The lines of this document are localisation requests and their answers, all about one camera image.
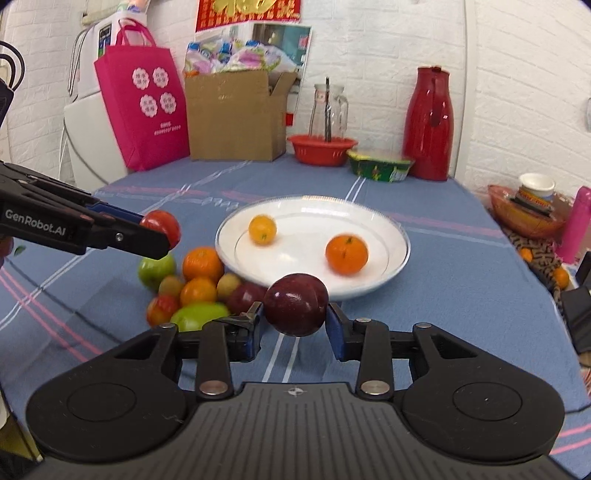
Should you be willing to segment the large orange tangerine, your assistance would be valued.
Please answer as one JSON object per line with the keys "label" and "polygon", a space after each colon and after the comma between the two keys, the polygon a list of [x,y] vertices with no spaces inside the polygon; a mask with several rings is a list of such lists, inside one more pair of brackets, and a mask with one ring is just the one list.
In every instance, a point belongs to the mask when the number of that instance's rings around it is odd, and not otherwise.
{"label": "large orange tangerine", "polygon": [[208,278],[217,283],[224,274],[224,265],[214,248],[200,246],[186,254],[181,270],[187,281],[195,278]]}

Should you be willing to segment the red tomato-like fruit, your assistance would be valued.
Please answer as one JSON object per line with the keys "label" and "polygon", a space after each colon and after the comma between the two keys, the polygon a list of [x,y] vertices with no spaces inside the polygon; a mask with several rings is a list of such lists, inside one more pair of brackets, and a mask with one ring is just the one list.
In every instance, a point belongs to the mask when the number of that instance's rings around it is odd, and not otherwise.
{"label": "red tomato-like fruit", "polygon": [[163,210],[152,210],[140,221],[140,225],[163,233],[169,243],[169,249],[177,246],[181,239],[181,227],[176,218],[169,212]]}

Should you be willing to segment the red thermos jug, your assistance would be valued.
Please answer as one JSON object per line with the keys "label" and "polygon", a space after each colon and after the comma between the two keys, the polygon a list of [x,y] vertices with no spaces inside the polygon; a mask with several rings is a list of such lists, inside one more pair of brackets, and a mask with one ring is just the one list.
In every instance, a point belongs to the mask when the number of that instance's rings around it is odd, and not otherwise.
{"label": "red thermos jug", "polygon": [[449,77],[439,66],[418,68],[406,116],[403,156],[414,162],[410,174],[419,179],[448,179],[454,135]]}

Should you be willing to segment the green instant noodle bowl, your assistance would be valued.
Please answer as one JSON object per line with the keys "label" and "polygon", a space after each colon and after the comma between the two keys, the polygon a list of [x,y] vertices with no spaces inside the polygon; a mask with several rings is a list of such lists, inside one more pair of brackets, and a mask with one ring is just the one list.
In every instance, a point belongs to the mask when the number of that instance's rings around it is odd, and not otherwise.
{"label": "green instant noodle bowl", "polygon": [[349,149],[353,174],[369,180],[396,183],[407,178],[414,161],[386,150]]}

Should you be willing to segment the orange tangerine on plate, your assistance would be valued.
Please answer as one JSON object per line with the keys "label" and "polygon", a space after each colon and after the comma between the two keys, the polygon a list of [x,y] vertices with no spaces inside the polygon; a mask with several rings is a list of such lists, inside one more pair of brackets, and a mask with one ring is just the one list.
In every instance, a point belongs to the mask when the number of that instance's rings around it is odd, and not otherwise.
{"label": "orange tangerine on plate", "polygon": [[369,249],[362,238],[342,234],[335,236],[325,246],[325,258],[329,268],[342,276],[360,273],[369,260]]}

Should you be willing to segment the red gold wall poster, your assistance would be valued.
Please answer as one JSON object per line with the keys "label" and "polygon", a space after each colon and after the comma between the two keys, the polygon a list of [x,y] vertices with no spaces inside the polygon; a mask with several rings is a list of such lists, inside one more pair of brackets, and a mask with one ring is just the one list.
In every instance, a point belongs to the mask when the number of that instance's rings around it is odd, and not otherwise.
{"label": "red gold wall poster", "polygon": [[246,21],[298,22],[301,0],[200,0],[195,31]]}

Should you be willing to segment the orange glass bowl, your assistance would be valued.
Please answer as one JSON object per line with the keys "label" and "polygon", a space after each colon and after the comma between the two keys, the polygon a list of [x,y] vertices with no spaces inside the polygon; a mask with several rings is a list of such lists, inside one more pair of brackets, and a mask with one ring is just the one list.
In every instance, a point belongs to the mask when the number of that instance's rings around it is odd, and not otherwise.
{"label": "orange glass bowl", "polygon": [[566,218],[557,213],[542,214],[515,201],[509,187],[489,185],[494,218],[515,233],[530,239],[554,239],[564,229]]}

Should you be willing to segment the floral cloth in box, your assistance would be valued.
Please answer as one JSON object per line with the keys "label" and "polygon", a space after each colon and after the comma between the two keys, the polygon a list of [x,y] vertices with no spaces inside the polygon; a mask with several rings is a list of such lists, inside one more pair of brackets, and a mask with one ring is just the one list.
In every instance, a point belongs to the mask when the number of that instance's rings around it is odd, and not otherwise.
{"label": "floral cloth in box", "polygon": [[185,78],[252,70],[280,75],[297,72],[298,66],[279,47],[255,40],[243,43],[216,38],[187,45],[183,67]]}

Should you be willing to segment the black stirring stick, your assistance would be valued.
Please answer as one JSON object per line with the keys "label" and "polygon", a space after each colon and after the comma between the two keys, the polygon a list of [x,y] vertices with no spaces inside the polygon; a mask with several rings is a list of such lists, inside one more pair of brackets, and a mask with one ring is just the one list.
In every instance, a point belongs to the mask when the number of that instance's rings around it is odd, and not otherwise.
{"label": "black stirring stick", "polygon": [[329,77],[325,78],[325,111],[324,111],[324,140],[326,143],[332,141],[332,114],[329,104],[329,95],[331,95],[331,82]]}

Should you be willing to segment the red-orange small apple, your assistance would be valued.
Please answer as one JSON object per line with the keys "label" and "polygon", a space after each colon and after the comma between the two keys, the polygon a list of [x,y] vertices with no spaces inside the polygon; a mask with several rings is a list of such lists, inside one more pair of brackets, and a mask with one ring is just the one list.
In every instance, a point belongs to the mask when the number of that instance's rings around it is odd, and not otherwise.
{"label": "red-orange small apple", "polygon": [[146,308],[146,321],[150,327],[168,323],[179,308],[180,304],[176,297],[158,295],[149,302]]}

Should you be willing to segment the tan longan fruit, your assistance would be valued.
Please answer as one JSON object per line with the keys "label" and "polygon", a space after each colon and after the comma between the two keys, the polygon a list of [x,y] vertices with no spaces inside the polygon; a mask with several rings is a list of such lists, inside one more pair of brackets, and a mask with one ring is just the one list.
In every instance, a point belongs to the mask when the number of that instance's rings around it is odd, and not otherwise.
{"label": "tan longan fruit", "polygon": [[225,273],[218,280],[216,285],[217,300],[225,302],[235,289],[242,285],[242,279],[235,273]]}

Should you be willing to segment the white ceramic cup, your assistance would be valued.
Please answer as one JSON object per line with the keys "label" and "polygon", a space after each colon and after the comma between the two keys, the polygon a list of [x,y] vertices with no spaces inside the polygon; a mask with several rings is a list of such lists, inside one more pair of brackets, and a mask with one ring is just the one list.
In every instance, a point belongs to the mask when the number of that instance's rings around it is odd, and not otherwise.
{"label": "white ceramic cup", "polygon": [[556,183],[548,175],[541,173],[524,173],[519,177],[520,188],[531,194],[548,199],[554,195]]}

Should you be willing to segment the small yellow-orange kumquat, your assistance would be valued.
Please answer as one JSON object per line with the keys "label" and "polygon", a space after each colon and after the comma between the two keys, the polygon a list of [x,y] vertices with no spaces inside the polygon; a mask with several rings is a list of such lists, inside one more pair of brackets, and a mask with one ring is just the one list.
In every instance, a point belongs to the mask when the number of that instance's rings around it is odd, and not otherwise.
{"label": "small yellow-orange kumquat", "polygon": [[270,245],[276,238],[276,222],[267,215],[257,215],[249,223],[249,237],[256,245]]}

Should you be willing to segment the red plastic basket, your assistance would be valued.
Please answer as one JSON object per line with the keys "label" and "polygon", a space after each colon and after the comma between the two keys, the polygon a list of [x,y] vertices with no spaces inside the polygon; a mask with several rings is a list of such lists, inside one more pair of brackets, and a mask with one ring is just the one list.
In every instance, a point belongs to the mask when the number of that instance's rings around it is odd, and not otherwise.
{"label": "red plastic basket", "polygon": [[294,147],[298,162],[318,167],[341,167],[346,163],[346,153],[359,144],[349,138],[325,141],[320,136],[310,135],[291,135],[287,140]]}

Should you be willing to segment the small orange tangerine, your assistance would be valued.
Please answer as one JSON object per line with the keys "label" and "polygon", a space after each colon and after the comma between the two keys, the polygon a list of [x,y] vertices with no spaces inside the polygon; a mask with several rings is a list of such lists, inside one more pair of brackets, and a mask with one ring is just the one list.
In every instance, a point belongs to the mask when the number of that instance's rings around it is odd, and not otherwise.
{"label": "small orange tangerine", "polygon": [[215,302],[217,299],[216,284],[207,277],[189,280],[179,294],[180,305],[185,307],[194,303]]}

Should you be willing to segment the brown cardboard box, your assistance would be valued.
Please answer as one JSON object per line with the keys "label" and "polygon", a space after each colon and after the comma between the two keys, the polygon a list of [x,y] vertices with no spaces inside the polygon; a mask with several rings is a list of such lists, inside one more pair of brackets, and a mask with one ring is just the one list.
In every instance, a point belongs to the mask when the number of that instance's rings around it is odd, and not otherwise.
{"label": "brown cardboard box", "polygon": [[287,151],[287,96],[297,80],[264,70],[197,75],[185,80],[193,160],[271,162]]}

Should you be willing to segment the white round plate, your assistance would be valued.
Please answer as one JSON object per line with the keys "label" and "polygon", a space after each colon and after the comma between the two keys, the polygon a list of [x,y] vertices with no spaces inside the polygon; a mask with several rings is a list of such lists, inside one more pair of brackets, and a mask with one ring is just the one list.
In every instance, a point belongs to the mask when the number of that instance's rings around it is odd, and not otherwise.
{"label": "white round plate", "polygon": [[[276,238],[256,245],[249,223],[267,215],[276,223]],[[352,234],[366,243],[369,260],[352,276],[332,271],[325,258],[329,240]],[[243,207],[219,225],[215,249],[228,268],[250,282],[269,287],[293,273],[321,280],[335,301],[369,294],[396,277],[411,256],[403,227],[386,215],[346,200],[301,196],[274,198]]]}

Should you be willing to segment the green apple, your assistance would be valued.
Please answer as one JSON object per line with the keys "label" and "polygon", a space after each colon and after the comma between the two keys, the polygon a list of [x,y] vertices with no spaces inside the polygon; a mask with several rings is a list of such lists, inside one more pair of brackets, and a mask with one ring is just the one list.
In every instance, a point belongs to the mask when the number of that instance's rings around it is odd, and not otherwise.
{"label": "green apple", "polygon": [[199,331],[212,320],[228,317],[228,307],[222,303],[200,302],[177,310],[170,322],[177,325],[180,332]]}
{"label": "green apple", "polygon": [[144,257],[140,260],[137,270],[139,281],[151,291],[157,291],[161,281],[175,273],[176,261],[171,253],[158,260]]}

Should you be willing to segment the pink water bottle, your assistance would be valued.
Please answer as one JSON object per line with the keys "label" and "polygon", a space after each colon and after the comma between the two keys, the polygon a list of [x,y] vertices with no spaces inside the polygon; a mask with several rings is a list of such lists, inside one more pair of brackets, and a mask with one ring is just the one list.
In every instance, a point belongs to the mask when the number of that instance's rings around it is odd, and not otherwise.
{"label": "pink water bottle", "polygon": [[582,186],[574,199],[570,215],[556,248],[557,256],[564,263],[572,264],[576,260],[590,223],[590,197],[590,188]]}

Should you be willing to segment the white appliance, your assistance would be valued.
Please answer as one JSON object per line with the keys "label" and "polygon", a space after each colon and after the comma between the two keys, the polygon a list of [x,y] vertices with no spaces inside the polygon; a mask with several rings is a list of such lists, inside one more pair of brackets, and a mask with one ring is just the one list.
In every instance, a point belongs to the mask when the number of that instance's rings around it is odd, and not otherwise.
{"label": "white appliance", "polygon": [[97,190],[127,175],[102,99],[94,63],[115,43],[129,19],[143,25],[144,12],[119,9],[80,31],[74,41],[64,136],[73,181],[87,191]]}

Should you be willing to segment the glass pitcher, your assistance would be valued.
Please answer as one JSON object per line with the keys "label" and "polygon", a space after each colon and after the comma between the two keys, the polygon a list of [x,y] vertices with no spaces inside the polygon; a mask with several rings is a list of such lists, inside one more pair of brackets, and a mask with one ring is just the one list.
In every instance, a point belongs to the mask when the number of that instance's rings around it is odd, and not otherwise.
{"label": "glass pitcher", "polygon": [[331,139],[345,138],[348,129],[349,100],[345,87],[337,84],[315,84],[315,103],[312,106],[308,134],[325,139],[325,128],[331,126]]}

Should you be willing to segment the pink shopping bag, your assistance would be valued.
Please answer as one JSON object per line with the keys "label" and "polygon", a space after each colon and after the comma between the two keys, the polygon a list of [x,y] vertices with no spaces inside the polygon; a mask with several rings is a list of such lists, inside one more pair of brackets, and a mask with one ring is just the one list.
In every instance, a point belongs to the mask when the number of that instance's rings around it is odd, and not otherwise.
{"label": "pink shopping bag", "polygon": [[123,162],[151,170],[189,155],[186,103],[176,63],[142,23],[119,21],[115,43],[94,62]]}

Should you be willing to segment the small orange on side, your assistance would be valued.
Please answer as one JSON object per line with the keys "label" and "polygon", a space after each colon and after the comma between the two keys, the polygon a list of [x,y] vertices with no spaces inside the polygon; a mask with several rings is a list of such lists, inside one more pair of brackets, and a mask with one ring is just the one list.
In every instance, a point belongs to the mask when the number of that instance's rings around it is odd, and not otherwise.
{"label": "small orange on side", "polygon": [[533,252],[529,248],[521,248],[519,250],[519,255],[526,263],[531,263],[533,261]]}

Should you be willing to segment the blue striped tablecloth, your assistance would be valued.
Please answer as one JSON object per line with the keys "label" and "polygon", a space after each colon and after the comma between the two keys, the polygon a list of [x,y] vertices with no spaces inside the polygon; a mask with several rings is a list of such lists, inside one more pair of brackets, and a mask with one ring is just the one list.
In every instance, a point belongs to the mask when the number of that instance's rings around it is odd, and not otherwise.
{"label": "blue striped tablecloth", "polygon": [[[577,355],[546,288],[483,204],[459,183],[381,183],[346,168],[180,160],[129,175],[99,197],[181,226],[174,255],[211,246],[232,211],[266,198],[322,195],[378,210],[411,241],[405,269],[381,289],[346,301],[349,317],[394,330],[430,322],[550,383],[567,417],[553,455],[576,476],[590,470],[590,400]],[[147,328],[151,292],[136,256],[113,249],[73,256],[20,243],[1,271],[1,384],[22,414],[34,390]]]}

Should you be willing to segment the dark red plum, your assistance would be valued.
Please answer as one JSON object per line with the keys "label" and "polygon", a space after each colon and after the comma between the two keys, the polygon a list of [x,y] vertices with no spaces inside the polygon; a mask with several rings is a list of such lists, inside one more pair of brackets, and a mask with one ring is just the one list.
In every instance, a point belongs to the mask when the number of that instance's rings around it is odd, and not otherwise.
{"label": "dark red plum", "polygon": [[226,306],[231,314],[242,314],[249,311],[253,303],[263,302],[264,295],[266,295],[266,288],[245,282],[229,295]]}
{"label": "dark red plum", "polygon": [[322,327],[327,317],[329,293],[315,276],[295,273],[273,283],[263,298],[263,315],[284,335],[305,337]]}

